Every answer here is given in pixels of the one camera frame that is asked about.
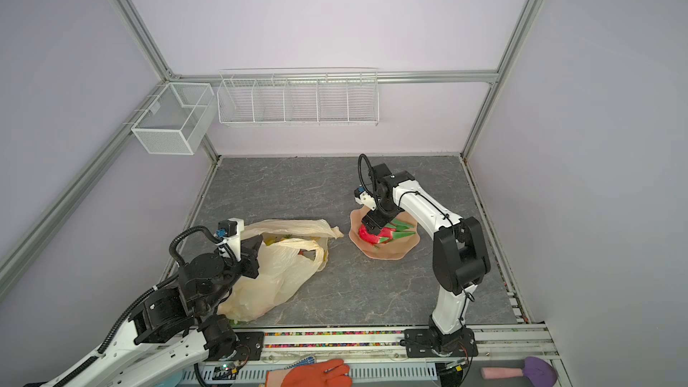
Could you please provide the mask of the pink fake dragon fruit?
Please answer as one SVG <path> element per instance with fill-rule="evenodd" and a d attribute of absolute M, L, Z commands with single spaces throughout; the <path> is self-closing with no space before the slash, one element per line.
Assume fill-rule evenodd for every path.
<path fill-rule="evenodd" d="M 379 234 L 369 232 L 365 225 L 358 229 L 358 236 L 370 245 L 383 245 L 397 239 L 411 237 L 416 234 L 414 227 L 400 220 L 393 220 L 384 226 Z"/>

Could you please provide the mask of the translucent banana print plastic bag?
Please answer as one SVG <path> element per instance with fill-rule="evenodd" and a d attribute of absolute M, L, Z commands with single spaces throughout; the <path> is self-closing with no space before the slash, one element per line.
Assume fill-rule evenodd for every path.
<path fill-rule="evenodd" d="M 326 267 L 328 244 L 343 237 L 326 220 L 263 220 L 245 227 L 243 238 L 261 238 L 259 275 L 243 277 L 218 313 L 233 322 L 252 322 L 289 299 Z"/>

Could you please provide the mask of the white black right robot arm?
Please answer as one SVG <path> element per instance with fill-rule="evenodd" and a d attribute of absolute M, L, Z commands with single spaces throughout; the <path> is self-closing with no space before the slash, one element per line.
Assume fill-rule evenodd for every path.
<path fill-rule="evenodd" d="M 368 208 L 360 229 L 372 245 L 399 241 L 410 232 L 402 214 L 410 215 L 433 238 L 438 298 L 428 327 L 404 332 L 401 345 L 407 356 L 474 358 L 478 349 L 465 313 L 477 286 L 491 270 L 479 220 L 442 206 L 407 171 L 393 173 L 384 163 L 373 166 L 363 153 L 358 156 L 357 168 L 360 186 L 355 199 Z"/>

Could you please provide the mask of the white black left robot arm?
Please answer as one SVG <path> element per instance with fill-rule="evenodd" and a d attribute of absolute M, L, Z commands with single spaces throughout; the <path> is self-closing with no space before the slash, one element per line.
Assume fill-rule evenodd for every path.
<path fill-rule="evenodd" d="M 240 279 L 259 275 L 263 239 L 242 238 L 243 229 L 231 219 L 177 235 L 168 248 L 176 273 L 143 292 L 96 349 L 48 385 L 153 386 L 206 361 L 258 360 L 263 338 L 236 333 L 219 311 Z"/>

